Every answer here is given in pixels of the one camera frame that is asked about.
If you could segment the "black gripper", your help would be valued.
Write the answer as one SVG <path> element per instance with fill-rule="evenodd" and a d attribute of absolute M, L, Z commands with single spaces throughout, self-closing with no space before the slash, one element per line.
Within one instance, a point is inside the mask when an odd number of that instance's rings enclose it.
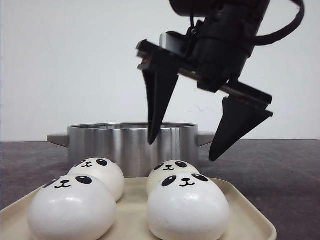
<path fill-rule="evenodd" d="M 211 143 L 211 161 L 273 116 L 265 109 L 272 97 L 238 81 L 264 16 L 265 11 L 258 9 L 213 9 L 185 35 L 169 31 L 161 36 L 160 45 L 147 40 L 137 44 L 142 59 L 138 68 L 147 93 L 150 145 L 161 129 L 179 75 L 196 80 L 202 90 L 223 91 L 232 97 L 222 100 L 223 116 Z"/>

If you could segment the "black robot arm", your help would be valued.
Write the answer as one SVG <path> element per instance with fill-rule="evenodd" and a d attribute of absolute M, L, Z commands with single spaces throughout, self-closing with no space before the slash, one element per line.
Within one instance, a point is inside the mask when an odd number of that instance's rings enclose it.
<path fill-rule="evenodd" d="M 239 81 L 269 2 L 173 0 L 171 6 L 179 15 L 204 21 L 191 23 L 185 35 L 167 32 L 162 46 L 147 40 L 137 44 L 142 59 L 138 68 L 147 93 L 147 141 L 152 144 L 157 138 L 179 75 L 183 75 L 195 80 L 199 89 L 228 94 L 209 151 L 209 159 L 215 161 L 273 115 L 267 109 L 272 97 Z"/>

